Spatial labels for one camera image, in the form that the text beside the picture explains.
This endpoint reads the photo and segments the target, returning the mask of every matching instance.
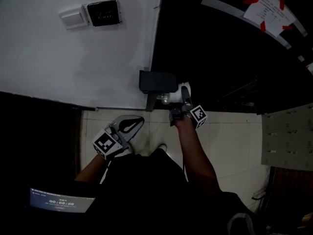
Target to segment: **person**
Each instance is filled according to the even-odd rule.
[[[239,197],[222,192],[214,168],[200,144],[189,115],[176,120],[175,126],[183,154],[184,171],[167,154],[162,144],[149,157],[128,154],[114,158],[109,167],[100,155],[75,178],[100,183],[103,192],[93,206],[114,211],[141,213],[166,212],[167,215],[211,220],[218,234],[262,234],[256,217]]]

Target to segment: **white wall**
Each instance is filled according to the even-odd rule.
[[[144,109],[160,0],[119,0],[120,25],[65,29],[59,11],[97,1],[0,0],[0,91]]]

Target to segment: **screen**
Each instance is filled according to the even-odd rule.
[[[56,212],[85,213],[95,198],[59,195],[30,188],[30,206]]]

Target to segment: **person's left arm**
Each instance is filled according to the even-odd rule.
[[[107,167],[108,162],[97,154],[81,173],[77,175],[75,181],[99,184]]]

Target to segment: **timer digits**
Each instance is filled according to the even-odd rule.
[[[55,200],[49,200],[50,203],[52,204],[59,204],[59,205],[68,205],[68,206],[73,206],[74,203],[65,203],[65,202],[58,202],[58,201],[55,201]]]

